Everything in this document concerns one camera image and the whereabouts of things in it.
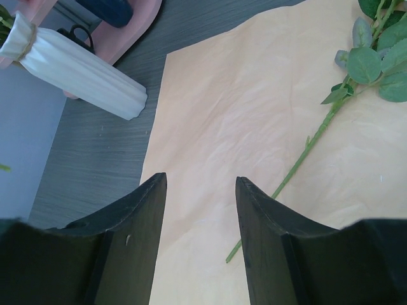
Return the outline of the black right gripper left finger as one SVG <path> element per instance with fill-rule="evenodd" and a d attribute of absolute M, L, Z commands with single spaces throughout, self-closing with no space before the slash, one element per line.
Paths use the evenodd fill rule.
<path fill-rule="evenodd" d="M 167 194 L 156 173 L 61 229 L 1 221 L 2 304 L 148 304 Z"/>

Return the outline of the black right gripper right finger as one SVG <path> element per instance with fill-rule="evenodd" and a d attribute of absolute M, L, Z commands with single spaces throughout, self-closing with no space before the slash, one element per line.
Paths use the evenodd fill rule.
<path fill-rule="evenodd" d="M 334 229 L 286 207 L 245 177 L 236 202 L 251 304 L 405 304 L 406 221 Z"/>

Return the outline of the orange wrapping paper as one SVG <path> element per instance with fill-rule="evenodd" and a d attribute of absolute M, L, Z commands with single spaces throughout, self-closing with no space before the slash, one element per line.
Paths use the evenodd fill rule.
<path fill-rule="evenodd" d="M 142 179 L 167 175 L 151 304 L 248 304 L 237 177 L 272 194 L 321 125 L 357 1 L 304 1 L 167 55 Z M 321 224 L 406 217 L 406 104 L 364 91 L 279 201 Z"/>

